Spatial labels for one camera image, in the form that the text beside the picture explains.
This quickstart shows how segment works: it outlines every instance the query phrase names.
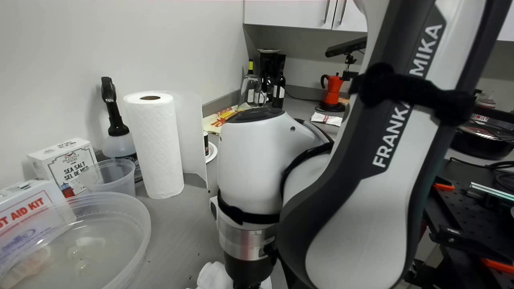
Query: coffee maker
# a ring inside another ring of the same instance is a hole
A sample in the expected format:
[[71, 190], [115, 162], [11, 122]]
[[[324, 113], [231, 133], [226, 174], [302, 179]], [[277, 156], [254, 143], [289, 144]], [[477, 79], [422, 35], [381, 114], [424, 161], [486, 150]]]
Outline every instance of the coffee maker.
[[275, 86], [275, 79], [277, 78], [279, 51], [280, 49], [259, 49], [261, 53], [261, 73], [259, 77], [261, 79], [261, 91], [266, 95], [266, 102], [273, 100], [273, 88]]

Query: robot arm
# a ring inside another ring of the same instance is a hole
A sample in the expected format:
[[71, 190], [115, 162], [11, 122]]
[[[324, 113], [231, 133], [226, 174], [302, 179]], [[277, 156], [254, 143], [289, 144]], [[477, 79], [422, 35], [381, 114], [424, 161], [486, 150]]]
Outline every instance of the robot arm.
[[[387, 63], [440, 89], [471, 92], [510, 1], [362, 0], [368, 20], [361, 74]], [[434, 110], [352, 96], [330, 154], [297, 166], [284, 188], [277, 247], [310, 288], [392, 288], [410, 266], [438, 165], [455, 127]]]

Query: paper towel roll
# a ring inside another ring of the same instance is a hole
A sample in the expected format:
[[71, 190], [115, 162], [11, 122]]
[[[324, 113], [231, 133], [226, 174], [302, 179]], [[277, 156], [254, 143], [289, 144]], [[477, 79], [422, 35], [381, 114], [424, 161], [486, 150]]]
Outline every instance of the paper towel roll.
[[173, 96], [140, 92], [123, 100], [148, 196], [180, 194], [184, 178]]

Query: plastic cup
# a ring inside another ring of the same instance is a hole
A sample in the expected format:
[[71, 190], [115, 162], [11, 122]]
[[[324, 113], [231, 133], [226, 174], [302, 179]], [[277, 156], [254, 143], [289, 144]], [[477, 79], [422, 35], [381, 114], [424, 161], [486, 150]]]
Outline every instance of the plastic cup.
[[90, 192], [117, 192], [136, 196], [134, 171], [128, 159], [108, 159], [96, 163], [79, 175], [79, 182]]

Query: gray countertop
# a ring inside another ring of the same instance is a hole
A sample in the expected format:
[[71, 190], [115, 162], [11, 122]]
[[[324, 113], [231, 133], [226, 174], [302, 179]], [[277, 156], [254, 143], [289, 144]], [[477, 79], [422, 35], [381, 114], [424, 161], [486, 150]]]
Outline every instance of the gray countertop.
[[[315, 102], [285, 98], [284, 110], [294, 118], [308, 120], [314, 112]], [[343, 113], [331, 114], [343, 116]], [[332, 138], [338, 127], [316, 124]], [[209, 135], [217, 145], [218, 137]], [[473, 158], [449, 150], [446, 158], [455, 156], [463, 160], [488, 164], [491, 161]], [[506, 159], [514, 159], [514, 154]], [[209, 198], [217, 195], [217, 158], [207, 164], [208, 189], [186, 185], [181, 194], [164, 200], [147, 196], [144, 187], [137, 189], [152, 221], [152, 235], [143, 264], [134, 276], [129, 289], [135, 288], [196, 288], [196, 279], [207, 262], [223, 262], [223, 250], [218, 242], [214, 218], [209, 209]], [[271, 275], [274, 289], [287, 289], [280, 263]]]

